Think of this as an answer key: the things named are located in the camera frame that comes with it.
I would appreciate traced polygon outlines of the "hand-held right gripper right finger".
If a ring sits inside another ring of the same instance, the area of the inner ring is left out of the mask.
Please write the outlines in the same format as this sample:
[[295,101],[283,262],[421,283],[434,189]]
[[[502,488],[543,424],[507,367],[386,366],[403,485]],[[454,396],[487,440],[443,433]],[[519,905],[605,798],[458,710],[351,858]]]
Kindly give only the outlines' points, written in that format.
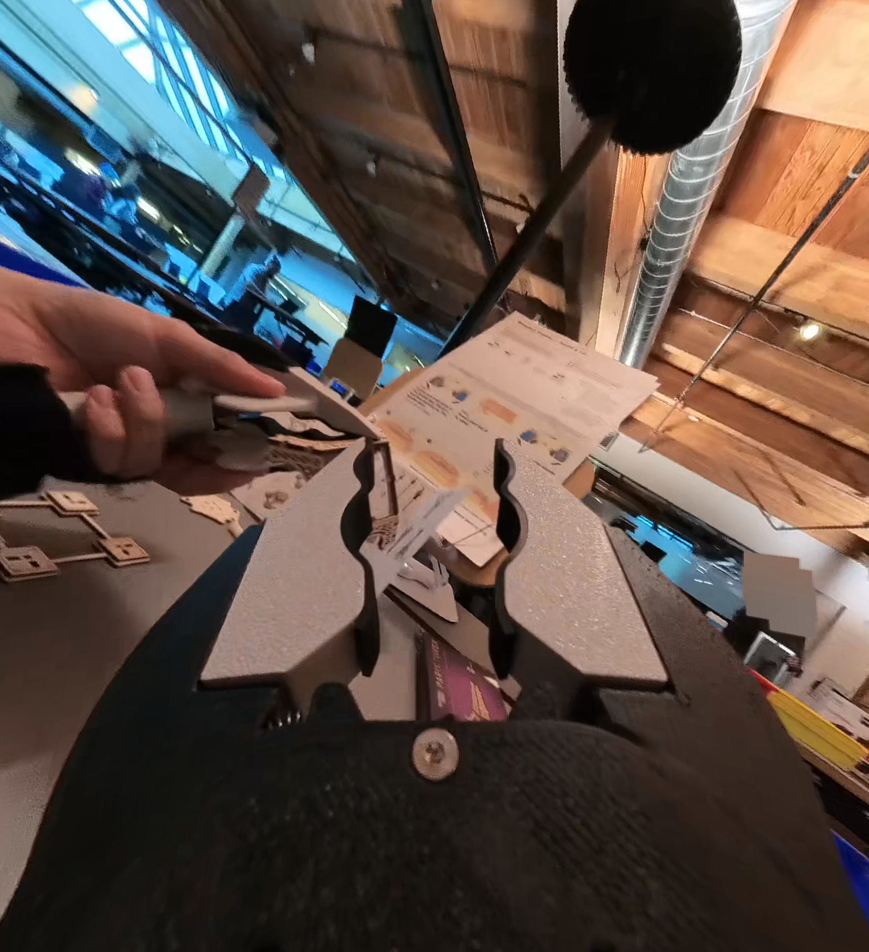
[[494,673],[522,690],[665,690],[665,665],[602,521],[516,444],[497,439],[493,460],[504,551],[488,626]]

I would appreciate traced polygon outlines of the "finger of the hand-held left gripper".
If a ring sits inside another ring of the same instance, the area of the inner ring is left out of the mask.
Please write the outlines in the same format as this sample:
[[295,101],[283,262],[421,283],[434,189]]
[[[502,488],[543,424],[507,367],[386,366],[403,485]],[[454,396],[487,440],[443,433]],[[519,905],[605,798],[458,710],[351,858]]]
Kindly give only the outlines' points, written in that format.
[[395,315],[355,297],[344,335],[325,365],[325,385],[337,385],[357,401],[367,400],[383,374],[384,355],[395,326]]
[[282,372],[283,405],[301,420],[317,420],[334,431],[355,438],[384,440],[381,433],[335,391],[298,367]]

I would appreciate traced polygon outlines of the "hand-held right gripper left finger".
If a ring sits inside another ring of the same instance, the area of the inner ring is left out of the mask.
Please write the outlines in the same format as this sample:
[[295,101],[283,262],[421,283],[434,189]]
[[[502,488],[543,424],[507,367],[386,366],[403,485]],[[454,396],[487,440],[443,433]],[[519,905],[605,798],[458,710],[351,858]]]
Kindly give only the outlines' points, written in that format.
[[200,674],[212,689],[315,691],[372,674],[380,651],[372,571],[372,449],[357,439],[267,518]]

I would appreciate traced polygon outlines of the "wooden tower arch base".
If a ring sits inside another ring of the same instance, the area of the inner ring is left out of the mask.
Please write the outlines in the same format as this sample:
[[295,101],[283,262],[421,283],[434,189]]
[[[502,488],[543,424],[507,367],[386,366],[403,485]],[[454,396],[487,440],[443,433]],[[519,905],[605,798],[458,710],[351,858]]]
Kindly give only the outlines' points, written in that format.
[[[357,440],[356,435],[288,413],[266,414],[259,418],[259,425],[264,428],[272,446],[270,468],[264,477],[249,484],[242,502],[242,507],[259,522],[285,509],[317,474]],[[367,443],[372,451],[372,489],[369,494],[372,529],[369,546],[384,552],[393,544],[399,528],[395,474],[388,441],[370,438]]]

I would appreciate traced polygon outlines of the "wooden four-pad foot frame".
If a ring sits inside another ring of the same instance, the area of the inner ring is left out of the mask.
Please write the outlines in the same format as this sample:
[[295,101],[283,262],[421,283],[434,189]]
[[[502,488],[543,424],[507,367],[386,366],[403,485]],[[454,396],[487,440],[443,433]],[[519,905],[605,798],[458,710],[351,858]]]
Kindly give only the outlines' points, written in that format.
[[35,498],[20,498],[0,503],[0,519],[16,511],[41,511],[60,519],[79,522],[94,539],[91,551],[64,557],[51,557],[43,549],[11,546],[0,533],[0,581],[16,585],[27,581],[56,578],[70,566],[101,563],[114,570],[146,566],[151,558],[136,542],[115,537],[97,522],[99,508],[85,494],[75,490],[48,490]]

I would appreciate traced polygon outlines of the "grey desk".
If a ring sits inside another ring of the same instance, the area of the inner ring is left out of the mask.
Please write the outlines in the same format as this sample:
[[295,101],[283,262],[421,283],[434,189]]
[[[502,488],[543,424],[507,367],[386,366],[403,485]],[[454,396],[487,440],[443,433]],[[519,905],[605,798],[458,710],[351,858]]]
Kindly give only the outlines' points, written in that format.
[[0,919],[50,793],[101,693],[151,626],[233,543],[154,484],[76,488],[145,566],[64,565],[55,578],[0,581]]

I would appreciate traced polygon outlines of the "person's left hand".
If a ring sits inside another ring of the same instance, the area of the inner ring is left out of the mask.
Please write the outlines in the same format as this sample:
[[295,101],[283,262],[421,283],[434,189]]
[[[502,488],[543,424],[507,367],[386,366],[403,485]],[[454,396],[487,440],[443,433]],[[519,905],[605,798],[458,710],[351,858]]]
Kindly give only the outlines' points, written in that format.
[[278,399],[285,387],[182,321],[102,293],[0,268],[0,364],[32,364],[55,391],[82,391],[79,426],[95,469],[120,482],[151,480],[180,495],[231,492],[262,473],[239,473],[169,450],[162,387]]

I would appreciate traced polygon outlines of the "cross-shaped wooden plate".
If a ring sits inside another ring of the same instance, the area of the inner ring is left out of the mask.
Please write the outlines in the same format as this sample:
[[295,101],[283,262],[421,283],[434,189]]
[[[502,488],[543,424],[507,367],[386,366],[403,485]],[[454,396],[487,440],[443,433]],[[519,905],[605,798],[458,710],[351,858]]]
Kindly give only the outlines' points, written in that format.
[[180,495],[179,502],[188,507],[193,514],[223,527],[233,539],[241,536],[243,529],[239,523],[239,514],[227,499],[213,494]]

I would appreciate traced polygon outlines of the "brown wooden board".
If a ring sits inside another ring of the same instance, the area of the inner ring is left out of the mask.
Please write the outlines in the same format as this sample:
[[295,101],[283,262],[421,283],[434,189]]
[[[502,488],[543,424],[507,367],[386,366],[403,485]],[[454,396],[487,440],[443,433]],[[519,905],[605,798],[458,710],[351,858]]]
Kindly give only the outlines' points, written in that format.
[[[415,379],[423,374],[423,369],[415,369],[394,379],[385,387],[378,387],[375,392],[360,408],[360,413],[370,423],[378,423],[385,405],[403,389],[414,385]],[[573,473],[565,479],[562,488],[571,497],[582,500],[595,484],[595,464],[590,459],[583,459]],[[475,590],[488,590],[496,583],[496,575],[499,566],[507,557],[506,549],[501,549],[483,567],[475,567],[455,548],[437,541],[429,542],[425,551],[435,557],[447,570],[450,577],[460,586]]]

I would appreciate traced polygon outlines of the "purple puzzle box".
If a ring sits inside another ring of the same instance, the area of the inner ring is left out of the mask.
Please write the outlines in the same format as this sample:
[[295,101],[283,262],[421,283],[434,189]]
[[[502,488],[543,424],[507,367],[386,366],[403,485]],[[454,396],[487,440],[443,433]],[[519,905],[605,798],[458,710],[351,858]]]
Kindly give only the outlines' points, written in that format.
[[428,634],[418,634],[414,645],[416,722],[507,719],[504,695],[487,670]]

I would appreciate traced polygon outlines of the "folded paper instruction sheet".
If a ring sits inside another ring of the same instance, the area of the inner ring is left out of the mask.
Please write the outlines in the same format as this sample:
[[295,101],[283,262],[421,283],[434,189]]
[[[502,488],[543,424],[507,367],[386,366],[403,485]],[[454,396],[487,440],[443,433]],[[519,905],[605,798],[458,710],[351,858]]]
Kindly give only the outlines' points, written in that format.
[[563,487],[656,389],[654,375],[512,315],[401,376],[362,415],[388,441],[399,505],[463,494],[435,538],[450,570],[478,571],[496,565],[502,551],[496,440]]

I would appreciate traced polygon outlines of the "yellow plastic bin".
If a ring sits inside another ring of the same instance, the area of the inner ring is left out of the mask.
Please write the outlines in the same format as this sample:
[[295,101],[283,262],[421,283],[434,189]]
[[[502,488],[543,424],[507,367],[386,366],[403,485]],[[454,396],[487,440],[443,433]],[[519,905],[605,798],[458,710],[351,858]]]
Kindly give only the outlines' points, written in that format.
[[843,772],[866,762],[869,750],[845,732],[778,689],[766,694],[786,733],[797,743]]

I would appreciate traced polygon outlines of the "large glass window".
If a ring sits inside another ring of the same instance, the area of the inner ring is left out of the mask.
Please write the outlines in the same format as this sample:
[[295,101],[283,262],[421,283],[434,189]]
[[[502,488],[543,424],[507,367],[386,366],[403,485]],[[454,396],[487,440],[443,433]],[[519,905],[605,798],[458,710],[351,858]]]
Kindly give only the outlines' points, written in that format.
[[318,300],[306,323],[326,336],[322,352],[346,322],[330,308],[346,315],[356,295],[380,302],[345,242],[158,3],[0,3],[0,46],[123,150],[167,161],[228,205],[257,168],[266,188],[256,210],[288,233],[295,249],[282,276]]

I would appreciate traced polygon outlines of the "thin metal ceiling rod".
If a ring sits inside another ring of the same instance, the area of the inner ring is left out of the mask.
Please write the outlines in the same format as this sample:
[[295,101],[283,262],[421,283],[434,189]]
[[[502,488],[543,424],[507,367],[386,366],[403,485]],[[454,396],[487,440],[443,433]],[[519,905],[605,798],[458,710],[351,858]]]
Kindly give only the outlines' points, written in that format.
[[818,233],[820,228],[825,224],[825,222],[831,218],[832,213],[838,208],[838,205],[845,199],[845,197],[850,193],[850,190],[856,185],[856,183],[867,170],[869,170],[869,146],[861,154],[860,159],[855,163],[855,165],[841,179],[838,185],[835,188],[832,195],[823,203],[823,205],[816,213],[812,220],[808,222],[803,232],[797,237],[792,247],[788,249],[788,252],[784,254],[781,262],[776,266],[776,268],[773,268],[773,271],[768,274],[767,279],[762,283],[762,286],[755,292],[755,295],[743,307],[743,311],[740,312],[740,315],[737,317],[734,323],[727,330],[724,337],[714,347],[709,357],[705,359],[703,364],[700,365],[700,367],[691,375],[686,386],[683,389],[683,391],[673,401],[671,406],[665,413],[665,416],[661,418],[661,421],[655,425],[655,428],[650,431],[649,436],[645,439],[642,445],[639,448],[637,450],[639,455],[642,455],[654,449],[666,424],[671,421],[673,416],[678,411],[684,409],[685,400],[689,396],[690,391],[703,380],[705,372],[710,371],[714,367],[717,360],[720,357],[725,347],[732,342],[734,337],[738,336],[739,331],[742,331],[745,321],[755,311],[758,311],[758,308],[766,302],[768,295],[773,291],[773,288],[778,283],[778,279],[781,279],[784,276],[784,273],[791,268],[792,263],[797,259],[797,257],[802,253],[802,251],[808,246],[808,243]]

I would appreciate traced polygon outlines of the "silver ventilation duct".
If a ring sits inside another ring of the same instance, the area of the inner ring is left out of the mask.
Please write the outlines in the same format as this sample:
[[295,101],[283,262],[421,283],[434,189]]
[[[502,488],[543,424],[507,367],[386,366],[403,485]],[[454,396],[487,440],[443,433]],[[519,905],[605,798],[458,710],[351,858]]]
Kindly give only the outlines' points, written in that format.
[[737,78],[712,125],[668,161],[619,345],[620,364],[640,369],[654,347],[794,7],[796,2],[735,3],[742,36]]

